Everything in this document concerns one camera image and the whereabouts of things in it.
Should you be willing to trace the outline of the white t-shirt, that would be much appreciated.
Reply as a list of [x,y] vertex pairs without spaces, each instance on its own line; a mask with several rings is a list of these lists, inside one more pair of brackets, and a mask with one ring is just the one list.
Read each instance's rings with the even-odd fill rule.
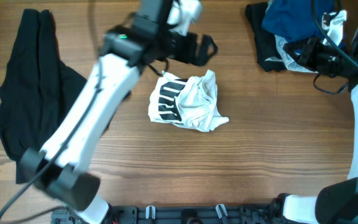
[[207,133],[229,122],[220,115],[217,102],[218,86],[212,70],[190,78],[163,72],[150,96],[148,116],[155,123]]

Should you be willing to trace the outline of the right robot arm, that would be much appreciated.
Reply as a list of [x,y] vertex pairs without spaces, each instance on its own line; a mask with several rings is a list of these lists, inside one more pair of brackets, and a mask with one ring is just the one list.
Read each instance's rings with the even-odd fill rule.
[[284,195],[280,214],[294,223],[358,223],[358,28],[352,50],[339,48],[341,21],[334,14],[323,17],[318,25],[324,39],[311,37],[284,45],[297,64],[318,75],[347,79],[354,110],[354,143],[347,179],[323,188],[317,196]]

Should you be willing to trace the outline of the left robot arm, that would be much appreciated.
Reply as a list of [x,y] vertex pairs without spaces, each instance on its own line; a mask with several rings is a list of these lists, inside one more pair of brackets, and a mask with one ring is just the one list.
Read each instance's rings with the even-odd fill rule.
[[196,56],[188,34],[202,10],[199,1],[142,1],[130,26],[105,33],[91,75],[61,125],[40,149],[22,156],[30,184],[85,223],[112,220],[110,204],[98,195],[101,181],[88,171],[96,145],[145,67],[168,58],[197,66],[210,59],[207,48]]

